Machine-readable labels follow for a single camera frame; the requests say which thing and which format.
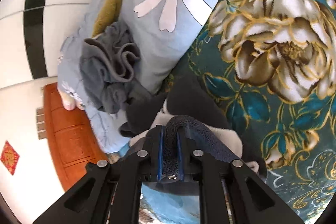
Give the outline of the black and cream fleece jacket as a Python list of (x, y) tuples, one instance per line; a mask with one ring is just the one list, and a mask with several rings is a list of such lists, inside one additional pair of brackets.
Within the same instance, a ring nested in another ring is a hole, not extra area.
[(252, 144), (240, 139), (220, 108), (202, 88), (196, 76), (178, 79), (170, 91), (148, 100), (132, 103), (126, 109), (127, 121), (119, 128), (129, 137), (129, 146), (141, 145), (147, 132), (157, 125), (165, 126), (163, 133), (163, 178), (145, 185), (157, 192), (181, 196), (198, 195), (194, 182), (181, 182), (169, 177), (178, 172), (177, 131), (183, 128), (199, 149), (215, 159), (231, 162), (242, 159), (263, 181), (267, 178), (265, 161)]

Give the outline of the orange wooden headboard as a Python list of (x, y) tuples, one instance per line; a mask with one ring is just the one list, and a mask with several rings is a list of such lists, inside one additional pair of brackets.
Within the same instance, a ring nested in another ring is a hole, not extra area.
[(85, 111), (63, 107), (56, 83), (44, 87), (43, 108), (52, 161), (67, 191), (86, 174), (88, 162), (96, 164), (108, 158), (96, 141)]

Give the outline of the pink floral pillow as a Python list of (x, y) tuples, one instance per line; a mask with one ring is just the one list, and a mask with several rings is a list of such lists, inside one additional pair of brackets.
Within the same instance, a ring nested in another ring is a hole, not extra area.
[(63, 107), (66, 110), (72, 111), (75, 108), (78, 108), (80, 110), (85, 109), (85, 104), (72, 87), (70, 86), (64, 86), (62, 88), (58, 87), (58, 92), (62, 99)]

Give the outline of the grey sweatshirt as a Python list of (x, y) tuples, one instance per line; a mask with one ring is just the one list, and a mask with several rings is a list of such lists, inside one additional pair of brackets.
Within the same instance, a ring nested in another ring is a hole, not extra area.
[(140, 50), (124, 22), (114, 22), (95, 38), (86, 38), (80, 72), (89, 100), (105, 113), (116, 114), (151, 94), (135, 78)]

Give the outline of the teal floral bed blanket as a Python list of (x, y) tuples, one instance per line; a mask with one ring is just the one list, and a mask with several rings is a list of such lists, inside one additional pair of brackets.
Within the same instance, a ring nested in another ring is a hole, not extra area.
[(181, 52), (143, 72), (152, 92), (198, 76), (261, 154), (268, 185), (316, 223), (335, 194), (335, 0), (134, 0)]

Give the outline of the mustard yellow garment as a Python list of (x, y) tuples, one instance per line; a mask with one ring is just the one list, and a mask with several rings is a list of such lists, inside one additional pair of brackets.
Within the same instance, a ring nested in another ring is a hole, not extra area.
[(92, 38), (102, 34), (107, 26), (118, 20), (121, 6), (122, 0), (104, 0), (102, 8), (93, 24)]

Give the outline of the white glossy wardrobe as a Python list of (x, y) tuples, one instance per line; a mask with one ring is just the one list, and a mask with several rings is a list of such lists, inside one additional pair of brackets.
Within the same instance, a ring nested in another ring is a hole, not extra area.
[(1, 88), (57, 74), (91, 0), (1, 0)]

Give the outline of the light blue floral duvet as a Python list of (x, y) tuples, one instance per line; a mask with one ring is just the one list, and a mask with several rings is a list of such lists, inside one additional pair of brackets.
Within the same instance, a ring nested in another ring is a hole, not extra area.
[[(141, 58), (135, 78), (151, 93), (186, 53), (205, 25), (218, 0), (122, 0), (120, 19), (126, 23)], [(127, 138), (118, 132), (124, 113), (100, 111), (84, 90), (80, 74), (81, 48), (94, 35), (93, 26), (105, 0), (91, 0), (80, 27), (60, 48), (58, 87), (78, 100), (90, 120), (99, 147), (106, 153), (119, 151)]]

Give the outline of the wall switch panel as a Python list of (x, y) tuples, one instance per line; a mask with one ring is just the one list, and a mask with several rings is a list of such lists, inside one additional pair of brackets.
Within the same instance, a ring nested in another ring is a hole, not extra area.
[(42, 107), (36, 109), (36, 126), (38, 139), (45, 139), (47, 137), (47, 133), (45, 126), (45, 112)]

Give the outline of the red wall decoration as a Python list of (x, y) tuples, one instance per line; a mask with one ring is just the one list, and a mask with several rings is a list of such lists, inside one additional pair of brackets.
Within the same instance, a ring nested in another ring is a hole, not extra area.
[(12, 145), (6, 140), (1, 152), (1, 162), (13, 176), (19, 160), (19, 154), (13, 149)]

